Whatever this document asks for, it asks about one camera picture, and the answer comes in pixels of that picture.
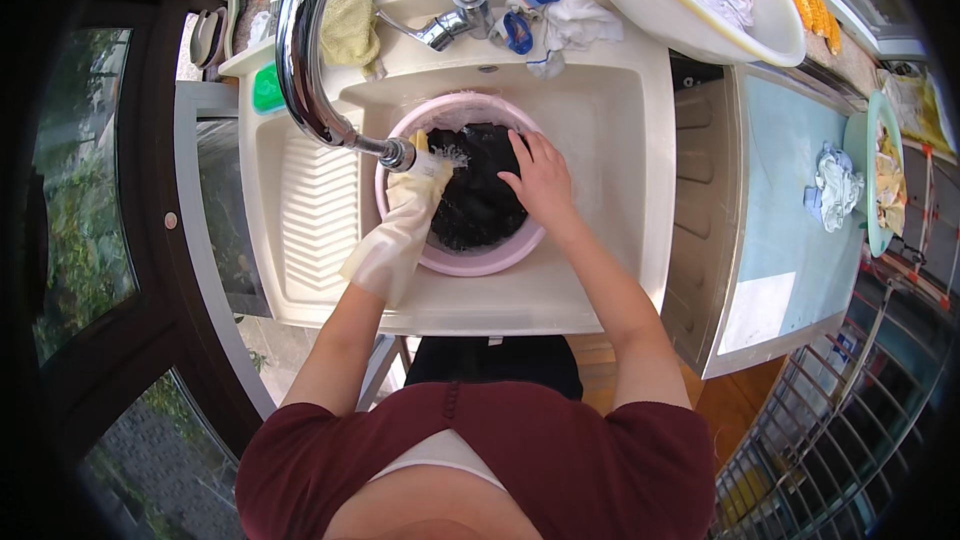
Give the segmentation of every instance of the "wooden floor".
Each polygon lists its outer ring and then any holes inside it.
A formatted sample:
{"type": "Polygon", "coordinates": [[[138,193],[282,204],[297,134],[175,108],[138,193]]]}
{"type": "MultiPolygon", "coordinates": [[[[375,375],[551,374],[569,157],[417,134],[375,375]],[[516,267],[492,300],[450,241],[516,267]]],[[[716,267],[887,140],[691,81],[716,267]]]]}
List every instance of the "wooden floor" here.
{"type": "MultiPolygon", "coordinates": [[[[608,414],[614,405],[614,384],[617,381],[614,347],[602,333],[568,335],[566,341],[577,360],[583,384],[583,402],[601,415],[608,414]]],[[[679,362],[690,404],[710,426],[716,450],[716,471],[723,467],[753,425],[754,418],[766,402],[767,394],[780,377],[785,359],[782,356],[706,381],[693,373],[685,363],[679,362]]]]}

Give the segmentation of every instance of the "green sponge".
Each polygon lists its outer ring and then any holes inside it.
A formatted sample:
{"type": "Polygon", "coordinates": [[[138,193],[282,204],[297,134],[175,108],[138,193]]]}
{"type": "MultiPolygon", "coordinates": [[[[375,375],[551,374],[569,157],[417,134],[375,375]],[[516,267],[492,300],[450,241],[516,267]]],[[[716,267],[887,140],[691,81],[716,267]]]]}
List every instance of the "green sponge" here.
{"type": "Polygon", "coordinates": [[[277,62],[260,67],[253,78],[253,111],[258,115],[267,115],[280,111],[286,104],[283,102],[281,82],[277,78],[277,62]]]}

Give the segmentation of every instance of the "rubber glove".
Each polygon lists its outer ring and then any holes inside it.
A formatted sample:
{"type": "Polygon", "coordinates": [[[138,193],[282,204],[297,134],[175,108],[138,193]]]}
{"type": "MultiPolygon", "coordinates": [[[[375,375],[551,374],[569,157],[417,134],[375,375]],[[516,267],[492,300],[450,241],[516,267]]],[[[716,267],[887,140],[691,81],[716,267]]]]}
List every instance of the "rubber glove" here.
{"type": "MultiPolygon", "coordinates": [[[[417,153],[429,151],[424,130],[417,130],[410,142],[417,153]]],[[[390,212],[356,245],[340,268],[340,275],[384,299],[388,307],[397,306],[413,279],[430,222],[452,175],[449,162],[440,162],[431,174],[388,173],[390,212]]]]}

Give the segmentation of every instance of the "chrome faucet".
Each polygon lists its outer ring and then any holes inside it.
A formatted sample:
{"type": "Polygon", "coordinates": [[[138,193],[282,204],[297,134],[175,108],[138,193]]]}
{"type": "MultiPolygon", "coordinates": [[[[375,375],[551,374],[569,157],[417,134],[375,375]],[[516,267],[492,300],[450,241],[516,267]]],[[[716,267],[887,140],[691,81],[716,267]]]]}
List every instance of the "chrome faucet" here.
{"type": "MultiPolygon", "coordinates": [[[[452,11],[443,13],[421,29],[403,25],[382,11],[383,23],[434,51],[442,51],[457,36],[487,38],[494,18],[487,0],[453,0],[452,11]]],[[[417,151],[407,138],[370,138],[336,112],[327,99],[321,80],[320,21],[327,0],[283,0],[276,27],[276,75],[283,100],[303,132],[329,147],[343,147],[376,156],[391,172],[413,167],[417,151]]]]}

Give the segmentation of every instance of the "sink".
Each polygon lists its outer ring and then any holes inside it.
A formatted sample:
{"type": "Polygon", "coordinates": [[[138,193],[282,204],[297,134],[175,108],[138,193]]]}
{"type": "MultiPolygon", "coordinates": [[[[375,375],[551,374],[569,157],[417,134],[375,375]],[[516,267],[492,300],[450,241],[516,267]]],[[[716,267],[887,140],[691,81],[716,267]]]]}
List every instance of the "sink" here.
{"type": "MultiPolygon", "coordinates": [[[[613,10],[606,0],[596,1],[613,10]]],[[[450,0],[378,2],[414,27],[446,10],[450,0]]],[[[386,25],[377,33],[385,79],[367,82],[349,67],[323,70],[324,89],[340,113],[364,134],[386,138],[404,115],[440,95],[466,90],[502,96],[537,122],[563,154],[578,211],[657,309],[663,305],[676,171],[665,46],[625,20],[623,42],[567,51],[565,71],[543,82],[527,71],[522,56],[491,42],[462,37],[438,53],[386,25]]],[[[316,326],[346,285],[337,275],[343,260],[379,222],[377,163],[306,138],[286,111],[254,113],[253,77],[272,59],[268,40],[220,71],[241,80],[244,199],[270,309],[283,322],[316,326]]],[[[600,330],[573,269],[549,238],[513,267],[479,278],[418,267],[403,302],[388,309],[381,323],[382,332],[408,335],[600,330]]]]}

